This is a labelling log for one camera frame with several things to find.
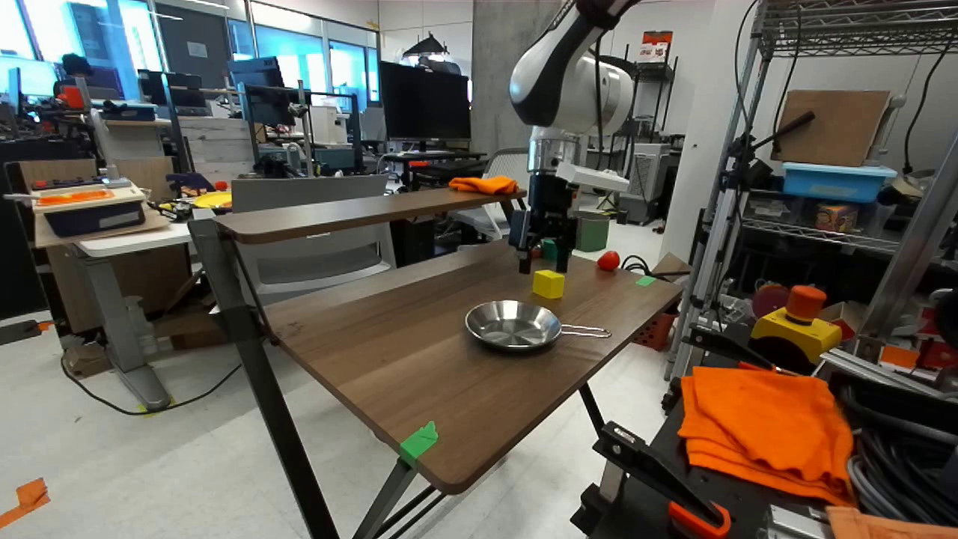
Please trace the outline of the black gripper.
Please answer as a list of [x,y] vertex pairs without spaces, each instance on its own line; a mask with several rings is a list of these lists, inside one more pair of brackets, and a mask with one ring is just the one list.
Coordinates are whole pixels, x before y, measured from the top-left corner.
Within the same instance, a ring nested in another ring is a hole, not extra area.
[[554,239],[554,270],[570,271],[572,246],[576,246],[576,186],[564,177],[536,171],[530,177],[524,239],[518,239],[518,271],[530,271],[534,246]]

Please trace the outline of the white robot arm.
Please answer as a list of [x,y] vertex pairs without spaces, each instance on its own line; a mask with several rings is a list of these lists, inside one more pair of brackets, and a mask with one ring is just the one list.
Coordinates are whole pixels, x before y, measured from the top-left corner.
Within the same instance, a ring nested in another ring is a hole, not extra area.
[[557,18],[512,66],[507,95],[530,129],[528,203],[509,216],[518,270],[534,270],[534,252],[551,239],[554,270],[566,271],[576,249],[578,188],[626,191],[612,167],[576,161],[576,140],[614,135],[633,116],[633,74],[600,57],[600,39],[641,0],[566,0]]

